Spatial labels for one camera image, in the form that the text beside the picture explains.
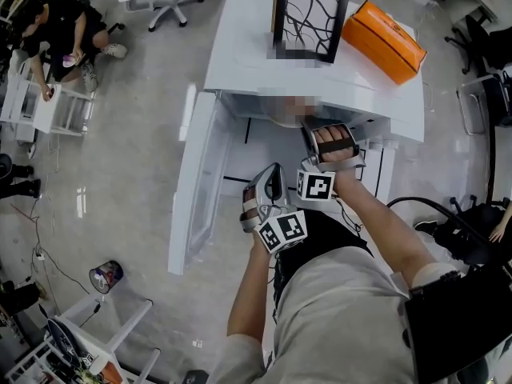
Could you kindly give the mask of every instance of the gray tiled floor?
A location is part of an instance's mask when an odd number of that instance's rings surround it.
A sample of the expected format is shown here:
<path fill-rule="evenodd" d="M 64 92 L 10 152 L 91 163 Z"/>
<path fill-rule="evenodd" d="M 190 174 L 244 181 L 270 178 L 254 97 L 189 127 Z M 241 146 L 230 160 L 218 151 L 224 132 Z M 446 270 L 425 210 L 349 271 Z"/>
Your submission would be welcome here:
<path fill-rule="evenodd" d="M 451 27 L 446 13 L 438 8 L 425 12 L 407 0 L 372 1 L 400 22 L 413 27 L 421 23 L 419 41 L 429 51 L 422 74 L 433 91 L 433 105 L 425 113 L 425 142 L 400 146 L 391 197 L 421 195 L 446 203 L 452 195 L 482 195 L 485 144 L 462 128 L 454 89 L 470 76 L 462 76 L 461 55 L 442 39 Z M 101 85 L 87 136 L 61 138 L 59 171 L 54 172 L 56 155 L 47 152 L 44 135 L 34 160 L 44 182 L 48 175 L 46 198 L 35 210 L 45 249 L 86 286 L 88 270 L 107 259 L 119 260 L 126 272 L 86 330 L 108 337 L 142 298 L 151 298 L 154 307 L 118 356 L 140 368 L 157 346 L 162 356 L 153 374 L 180 382 L 188 369 L 212 367 L 250 248 L 238 224 L 239 200 L 223 198 L 215 235 L 186 275 L 166 271 L 170 210 L 183 152 L 178 141 L 182 105 L 189 82 L 202 86 L 222 4 L 206 0 L 186 6 L 188 27 L 178 28 L 171 18 L 150 34 L 150 14 L 124 15 L 112 2 L 109 18 L 127 25 L 114 39 L 130 52 L 124 61 L 98 59 Z M 425 98 L 428 106 L 428 86 Z M 16 154 L 17 163 L 26 162 L 14 144 L 3 143 L 2 150 Z M 30 272 L 36 239 L 32 224 L 10 203 L 28 212 L 32 202 L 0 201 L 0 255 L 18 282 Z M 409 223 L 433 216 L 413 203 L 397 211 Z M 426 242 L 440 259 L 447 258 Z M 80 288 L 51 264 L 47 267 L 61 309 L 79 300 Z M 40 263 L 38 268 L 36 278 L 48 286 Z M 42 322 L 37 310 L 30 314 Z M 266 348 L 271 333 L 266 332 Z"/>

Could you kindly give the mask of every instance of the seated person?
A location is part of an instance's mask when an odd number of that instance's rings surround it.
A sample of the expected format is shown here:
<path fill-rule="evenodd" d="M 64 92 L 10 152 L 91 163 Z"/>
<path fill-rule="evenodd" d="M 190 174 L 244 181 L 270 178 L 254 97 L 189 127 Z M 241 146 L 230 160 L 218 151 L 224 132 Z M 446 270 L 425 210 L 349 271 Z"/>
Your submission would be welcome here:
<path fill-rule="evenodd" d="M 496 249 L 492 252 L 484 251 L 450 220 L 441 225 L 438 221 L 421 221 L 414 225 L 414 229 L 432 236 L 438 245 L 452 253 L 454 259 L 463 260 L 466 264 L 485 264 L 492 258 L 493 253 L 500 252 L 500 247 L 510 245 L 512 224 L 509 224 L 509 220 L 512 217 L 512 203 L 505 212 L 496 206 L 480 204 L 465 210 L 459 217 L 481 236 L 495 243 Z"/>
<path fill-rule="evenodd" d="M 20 311 L 24 311 L 37 303 L 39 299 L 46 300 L 46 292 L 39 282 L 19 287 L 17 289 L 0 290 L 0 313 L 8 320 Z"/>
<path fill-rule="evenodd" d="M 34 181 L 23 181 L 12 185 L 14 178 L 28 178 L 34 174 L 32 166 L 12 165 L 10 172 L 6 171 L 6 166 L 0 163 L 0 199 L 9 196 L 22 195 L 39 198 L 41 190 L 41 179 Z"/>
<path fill-rule="evenodd" d="M 98 86 L 91 61 L 80 63 L 84 55 L 94 59 L 102 52 L 116 58 L 124 58 L 126 48 L 121 44 L 110 44 L 106 24 L 99 12 L 84 6 L 77 0 L 39 0 L 28 3 L 14 20 L 13 27 L 23 37 L 23 49 L 30 57 L 30 67 L 41 86 L 45 101 L 51 98 L 39 57 L 39 44 L 50 44 L 50 70 L 56 82 L 72 81 L 82 74 L 87 91 Z M 65 68 L 62 58 L 73 55 L 76 66 Z"/>

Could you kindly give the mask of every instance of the hand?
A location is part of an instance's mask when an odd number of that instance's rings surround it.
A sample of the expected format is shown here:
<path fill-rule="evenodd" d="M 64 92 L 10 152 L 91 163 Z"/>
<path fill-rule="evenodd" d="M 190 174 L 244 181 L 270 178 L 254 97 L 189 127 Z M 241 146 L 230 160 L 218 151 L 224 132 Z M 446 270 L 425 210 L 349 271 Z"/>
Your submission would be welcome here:
<path fill-rule="evenodd" d="M 314 137 L 317 143 L 322 144 L 324 142 L 331 142 L 338 139 L 349 138 L 349 134 L 341 126 L 328 126 L 321 128 L 314 132 Z M 322 160 L 324 162 L 338 162 L 344 161 L 345 159 L 352 158 L 354 156 L 354 148 L 345 148 L 344 150 L 337 150 L 335 152 L 328 152 L 322 154 Z M 339 187 L 348 186 L 357 183 L 355 178 L 355 169 L 340 170 L 336 172 L 336 178 L 334 179 L 335 189 Z"/>
<path fill-rule="evenodd" d="M 45 84 L 44 86 L 41 86 L 41 95 L 42 95 L 42 99 L 45 102 L 48 102 L 49 100 L 51 100 L 51 97 L 53 94 L 51 92 L 51 88 L 49 88 L 47 84 Z"/>
<path fill-rule="evenodd" d="M 80 47 L 73 47 L 72 55 L 73 55 L 74 59 L 77 60 L 77 62 L 80 62 L 80 60 L 83 57 L 83 51 Z"/>
<path fill-rule="evenodd" d="M 505 234 L 506 223 L 499 223 L 492 232 L 490 232 L 489 240 L 491 242 L 501 242 Z"/>

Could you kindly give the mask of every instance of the white table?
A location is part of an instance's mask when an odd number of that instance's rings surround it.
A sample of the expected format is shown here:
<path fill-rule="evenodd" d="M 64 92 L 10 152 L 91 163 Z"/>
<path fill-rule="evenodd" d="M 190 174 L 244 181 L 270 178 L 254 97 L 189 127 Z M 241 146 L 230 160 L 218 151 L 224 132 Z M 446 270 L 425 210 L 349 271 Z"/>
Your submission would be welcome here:
<path fill-rule="evenodd" d="M 348 18 L 358 5 L 349 2 Z M 397 86 L 371 60 L 340 39 L 334 64 L 268 58 L 272 0 L 226 0 L 205 90 L 313 96 L 321 103 L 390 121 L 390 133 L 423 141 L 421 72 Z M 414 37 L 411 27 L 399 23 Z"/>
<path fill-rule="evenodd" d="M 347 14 L 356 8 L 351 3 Z M 283 166 L 288 187 L 296 186 L 297 169 L 307 157 L 301 131 L 269 120 L 268 98 L 259 96 L 311 96 L 331 106 L 332 118 L 346 122 L 365 150 L 366 167 L 358 178 L 384 203 L 397 140 L 423 141 L 421 74 L 396 86 L 343 40 L 334 64 L 267 58 L 271 13 L 272 0 L 226 0 L 206 74 L 205 90 L 213 92 L 200 92 L 195 105 L 194 86 L 186 96 L 179 138 L 186 146 L 172 208 L 169 272 L 183 274 L 207 246 L 221 194 L 240 198 L 243 187 L 274 162 Z M 294 203 L 340 214 L 333 201 Z M 232 226 L 239 226 L 236 218 Z"/>
<path fill-rule="evenodd" d="M 453 24 L 462 20 L 472 11 L 482 7 L 492 20 L 498 19 L 498 12 L 491 0 L 447 0 L 446 9 Z"/>
<path fill-rule="evenodd" d="M 492 21 L 482 25 L 487 32 L 512 26 L 512 0 L 447 0 L 445 4 L 453 24 L 463 20 L 479 7 L 483 8 Z"/>

